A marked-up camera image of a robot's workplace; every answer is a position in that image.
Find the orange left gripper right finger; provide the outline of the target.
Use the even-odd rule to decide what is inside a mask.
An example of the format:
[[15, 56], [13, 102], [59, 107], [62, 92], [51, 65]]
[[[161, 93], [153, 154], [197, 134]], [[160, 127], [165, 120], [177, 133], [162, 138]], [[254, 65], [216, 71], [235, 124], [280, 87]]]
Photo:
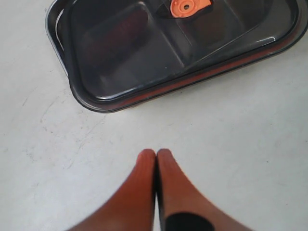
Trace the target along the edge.
[[163, 231], [247, 231], [207, 200], [182, 172], [172, 152], [157, 152], [157, 199]]

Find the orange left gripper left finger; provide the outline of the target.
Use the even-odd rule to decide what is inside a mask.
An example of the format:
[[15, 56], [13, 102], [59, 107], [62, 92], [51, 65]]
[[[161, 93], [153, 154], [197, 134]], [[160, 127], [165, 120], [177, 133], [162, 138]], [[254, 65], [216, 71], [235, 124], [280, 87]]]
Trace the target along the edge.
[[142, 150], [120, 188], [71, 231], [151, 231], [155, 208], [156, 154]]

